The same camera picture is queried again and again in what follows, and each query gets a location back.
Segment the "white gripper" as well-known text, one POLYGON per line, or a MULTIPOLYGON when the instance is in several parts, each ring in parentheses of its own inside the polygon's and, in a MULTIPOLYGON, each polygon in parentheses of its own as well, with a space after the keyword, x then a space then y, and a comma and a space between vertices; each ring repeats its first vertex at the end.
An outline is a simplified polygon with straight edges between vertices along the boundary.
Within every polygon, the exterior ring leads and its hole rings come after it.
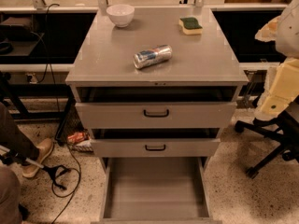
POLYGON ((264 92, 254 115, 259 120, 276 118, 299 95, 299 60, 287 58, 266 74, 264 92))

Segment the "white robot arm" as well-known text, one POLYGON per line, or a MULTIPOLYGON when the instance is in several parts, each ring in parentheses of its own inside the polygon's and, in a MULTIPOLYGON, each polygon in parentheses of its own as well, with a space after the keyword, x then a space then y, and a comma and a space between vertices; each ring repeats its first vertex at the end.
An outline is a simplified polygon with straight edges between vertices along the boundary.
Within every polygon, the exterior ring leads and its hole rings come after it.
POLYGON ((299 0, 292 0, 282 13, 260 29, 255 38, 274 41, 276 51, 286 60, 270 67, 264 92, 255 108, 255 118, 276 118, 299 95, 299 0))

